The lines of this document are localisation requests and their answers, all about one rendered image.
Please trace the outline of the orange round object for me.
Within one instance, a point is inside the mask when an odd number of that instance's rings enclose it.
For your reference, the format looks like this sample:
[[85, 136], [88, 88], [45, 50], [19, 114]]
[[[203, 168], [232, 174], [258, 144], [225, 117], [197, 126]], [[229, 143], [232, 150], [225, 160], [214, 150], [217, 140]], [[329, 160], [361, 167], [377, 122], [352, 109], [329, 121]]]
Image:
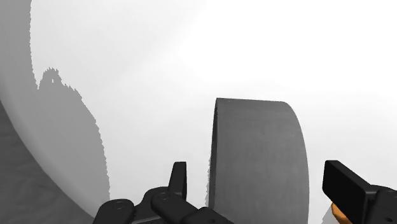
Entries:
[[348, 217], [333, 202], [331, 203], [331, 211], [339, 224], [352, 224]]

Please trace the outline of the grey rounded block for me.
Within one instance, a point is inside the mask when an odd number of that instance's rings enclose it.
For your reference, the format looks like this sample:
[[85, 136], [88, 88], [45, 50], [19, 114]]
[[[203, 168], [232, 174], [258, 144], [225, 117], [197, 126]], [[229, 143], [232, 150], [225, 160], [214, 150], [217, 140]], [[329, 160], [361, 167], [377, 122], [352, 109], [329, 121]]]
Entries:
[[216, 100], [208, 205], [233, 224], [308, 224], [307, 152], [289, 104]]

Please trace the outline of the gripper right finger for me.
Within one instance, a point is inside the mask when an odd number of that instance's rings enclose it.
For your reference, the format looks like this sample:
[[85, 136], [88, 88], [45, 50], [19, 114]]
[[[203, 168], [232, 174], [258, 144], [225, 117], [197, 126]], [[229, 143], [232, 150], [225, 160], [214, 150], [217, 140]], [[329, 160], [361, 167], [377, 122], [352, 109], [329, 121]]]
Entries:
[[338, 160], [324, 163], [322, 189], [352, 224], [397, 224], [397, 190], [369, 184]]

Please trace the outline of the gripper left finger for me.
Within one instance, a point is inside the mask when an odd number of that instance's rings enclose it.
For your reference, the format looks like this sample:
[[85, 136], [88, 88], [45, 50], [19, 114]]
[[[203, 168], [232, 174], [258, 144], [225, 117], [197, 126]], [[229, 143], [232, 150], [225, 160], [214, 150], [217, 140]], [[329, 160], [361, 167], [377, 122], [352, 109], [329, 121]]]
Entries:
[[210, 207], [196, 208], [186, 196], [186, 162], [174, 162], [167, 186], [148, 190], [138, 205], [129, 199], [103, 203], [92, 224], [233, 224]]

